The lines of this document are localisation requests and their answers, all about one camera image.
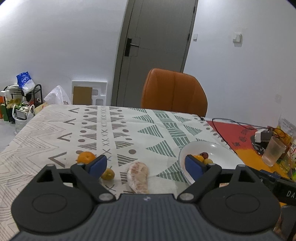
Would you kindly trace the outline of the yellow green small fruit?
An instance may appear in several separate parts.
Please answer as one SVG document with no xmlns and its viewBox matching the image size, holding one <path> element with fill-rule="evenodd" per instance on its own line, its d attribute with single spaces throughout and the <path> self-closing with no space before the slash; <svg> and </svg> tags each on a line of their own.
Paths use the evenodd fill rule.
<svg viewBox="0 0 296 241">
<path fill-rule="evenodd" d="M 204 159 L 203 164 L 204 165 L 213 164 L 213 161 L 209 158 L 206 158 L 206 159 Z"/>
</svg>

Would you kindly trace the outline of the small orange kumquat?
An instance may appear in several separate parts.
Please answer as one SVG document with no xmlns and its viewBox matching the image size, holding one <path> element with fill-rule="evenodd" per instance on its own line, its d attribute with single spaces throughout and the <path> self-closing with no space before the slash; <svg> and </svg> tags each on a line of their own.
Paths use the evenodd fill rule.
<svg viewBox="0 0 296 241">
<path fill-rule="evenodd" d="M 201 156 L 201 155 L 194 155 L 194 158 L 196 158 L 200 162 L 203 162 L 204 161 L 204 157 Z"/>
</svg>

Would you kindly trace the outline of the large orange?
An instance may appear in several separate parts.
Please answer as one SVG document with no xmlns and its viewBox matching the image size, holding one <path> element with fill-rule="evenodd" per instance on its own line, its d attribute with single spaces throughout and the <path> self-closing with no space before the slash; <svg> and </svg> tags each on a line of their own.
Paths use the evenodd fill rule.
<svg viewBox="0 0 296 241">
<path fill-rule="evenodd" d="M 96 159 L 96 156 L 92 152 L 88 152 L 88 151 L 81 152 L 78 155 L 77 163 L 89 164 L 92 161 L 94 161 L 95 159 Z"/>
</svg>

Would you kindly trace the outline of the small red fruit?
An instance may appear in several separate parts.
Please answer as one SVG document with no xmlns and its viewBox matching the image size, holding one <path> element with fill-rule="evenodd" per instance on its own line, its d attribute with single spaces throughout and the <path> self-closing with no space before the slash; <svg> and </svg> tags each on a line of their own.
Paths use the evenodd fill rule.
<svg viewBox="0 0 296 241">
<path fill-rule="evenodd" d="M 200 156 L 202 156 L 204 159 L 208 159 L 209 154 L 207 152 L 202 152 Z"/>
</svg>

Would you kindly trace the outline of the green yellow small citrus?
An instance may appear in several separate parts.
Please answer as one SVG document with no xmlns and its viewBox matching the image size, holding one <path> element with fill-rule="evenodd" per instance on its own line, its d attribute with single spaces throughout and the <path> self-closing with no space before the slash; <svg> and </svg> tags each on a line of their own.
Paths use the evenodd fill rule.
<svg viewBox="0 0 296 241">
<path fill-rule="evenodd" d="M 114 177 L 115 177 L 115 173 L 111 168 L 107 168 L 101 175 L 101 179 L 105 181 L 111 181 L 114 179 Z"/>
</svg>

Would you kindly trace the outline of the peeled pomelo segment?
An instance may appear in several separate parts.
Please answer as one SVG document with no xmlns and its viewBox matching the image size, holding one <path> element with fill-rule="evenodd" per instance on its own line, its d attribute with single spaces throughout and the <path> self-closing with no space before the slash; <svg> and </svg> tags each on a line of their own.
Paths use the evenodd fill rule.
<svg viewBox="0 0 296 241">
<path fill-rule="evenodd" d="M 149 169 L 143 162 L 132 162 L 127 170 L 127 183 L 136 194 L 149 194 Z"/>
</svg>

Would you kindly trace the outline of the white ceramic plate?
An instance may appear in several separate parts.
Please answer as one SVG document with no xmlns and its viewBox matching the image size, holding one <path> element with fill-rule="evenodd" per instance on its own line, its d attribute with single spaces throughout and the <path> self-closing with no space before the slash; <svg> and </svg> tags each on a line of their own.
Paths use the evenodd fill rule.
<svg viewBox="0 0 296 241">
<path fill-rule="evenodd" d="M 186 144 L 179 152 L 179 165 L 185 180 L 189 185 L 195 181 L 189 174 L 185 165 L 185 158 L 192 155 L 202 161 L 204 165 L 211 160 L 212 163 L 218 164 L 223 169 L 235 169 L 243 161 L 227 145 L 216 144 L 209 141 L 194 141 Z"/>
</svg>

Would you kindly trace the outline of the red orange cartoon mat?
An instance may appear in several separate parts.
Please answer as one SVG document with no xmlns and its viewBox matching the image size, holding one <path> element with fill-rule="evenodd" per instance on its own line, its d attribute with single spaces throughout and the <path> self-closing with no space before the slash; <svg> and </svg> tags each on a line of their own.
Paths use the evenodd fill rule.
<svg viewBox="0 0 296 241">
<path fill-rule="evenodd" d="M 295 205 L 295 182 L 288 178 L 278 164 L 269 167 L 262 161 L 263 149 L 253 141 L 258 126 L 222 118 L 209 119 L 207 123 L 213 136 L 233 150 L 246 166 L 260 174 L 264 184 L 281 203 Z"/>
</svg>

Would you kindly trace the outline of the white power adapter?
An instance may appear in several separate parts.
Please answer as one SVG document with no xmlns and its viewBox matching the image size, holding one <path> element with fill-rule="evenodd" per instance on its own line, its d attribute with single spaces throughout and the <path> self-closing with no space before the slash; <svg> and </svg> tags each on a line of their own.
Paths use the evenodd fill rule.
<svg viewBox="0 0 296 241">
<path fill-rule="evenodd" d="M 255 143 L 267 143 L 273 136 L 273 131 L 266 129 L 257 130 L 254 135 Z"/>
</svg>

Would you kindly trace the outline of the frosted plastic cup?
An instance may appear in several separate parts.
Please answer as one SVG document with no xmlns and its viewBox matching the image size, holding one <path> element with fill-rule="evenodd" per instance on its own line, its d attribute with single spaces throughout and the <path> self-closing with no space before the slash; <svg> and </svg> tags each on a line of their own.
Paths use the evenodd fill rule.
<svg viewBox="0 0 296 241">
<path fill-rule="evenodd" d="M 278 138 L 272 137 L 262 155 L 262 161 L 272 167 L 285 152 L 287 146 Z"/>
</svg>

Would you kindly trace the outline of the white foam packaging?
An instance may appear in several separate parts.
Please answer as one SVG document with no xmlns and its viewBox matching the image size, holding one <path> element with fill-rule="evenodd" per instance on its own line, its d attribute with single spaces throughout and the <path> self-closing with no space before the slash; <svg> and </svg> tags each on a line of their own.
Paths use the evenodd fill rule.
<svg viewBox="0 0 296 241">
<path fill-rule="evenodd" d="M 106 80 L 72 80 L 72 104 L 106 105 Z"/>
</svg>

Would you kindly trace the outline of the black metal rack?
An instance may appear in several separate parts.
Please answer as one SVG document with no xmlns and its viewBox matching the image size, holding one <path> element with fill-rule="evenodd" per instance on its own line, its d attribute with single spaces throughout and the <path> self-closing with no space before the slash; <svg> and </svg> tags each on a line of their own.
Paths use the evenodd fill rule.
<svg viewBox="0 0 296 241">
<path fill-rule="evenodd" d="M 23 90 L 18 87 L 17 84 L 6 86 L 1 91 L 1 96 L 4 99 L 4 105 L 9 108 L 13 104 L 21 105 L 34 105 L 35 107 L 40 106 L 43 103 L 42 86 L 40 84 L 35 85 L 32 91 L 27 94 L 23 93 Z"/>
</svg>

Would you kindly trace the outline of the yellow snack bag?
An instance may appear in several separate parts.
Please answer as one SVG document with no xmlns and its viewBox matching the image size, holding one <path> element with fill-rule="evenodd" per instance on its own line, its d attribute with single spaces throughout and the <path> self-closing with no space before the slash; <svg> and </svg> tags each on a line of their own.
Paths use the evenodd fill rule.
<svg viewBox="0 0 296 241">
<path fill-rule="evenodd" d="M 281 114 L 275 131 L 280 137 L 280 141 L 286 146 L 278 163 L 283 172 L 295 181 L 295 125 Z"/>
</svg>

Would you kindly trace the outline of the blue white plastic bag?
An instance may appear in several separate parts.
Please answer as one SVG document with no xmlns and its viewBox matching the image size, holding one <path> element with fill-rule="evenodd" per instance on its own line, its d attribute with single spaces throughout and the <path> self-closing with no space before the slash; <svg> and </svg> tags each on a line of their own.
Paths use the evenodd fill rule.
<svg viewBox="0 0 296 241">
<path fill-rule="evenodd" d="M 35 83 L 29 75 L 29 72 L 23 72 L 16 76 L 17 84 L 22 89 L 24 95 L 34 90 Z"/>
</svg>

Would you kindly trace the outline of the white wall box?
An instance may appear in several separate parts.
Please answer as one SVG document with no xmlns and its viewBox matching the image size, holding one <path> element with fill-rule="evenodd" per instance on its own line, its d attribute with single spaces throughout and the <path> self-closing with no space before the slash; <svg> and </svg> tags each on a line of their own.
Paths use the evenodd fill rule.
<svg viewBox="0 0 296 241">
<path fill-rule="evenodd" d="M 233 36 L 233 43 L 241 43 L 242 34 L 241 33 L 235 33 Z"/>
</svg>

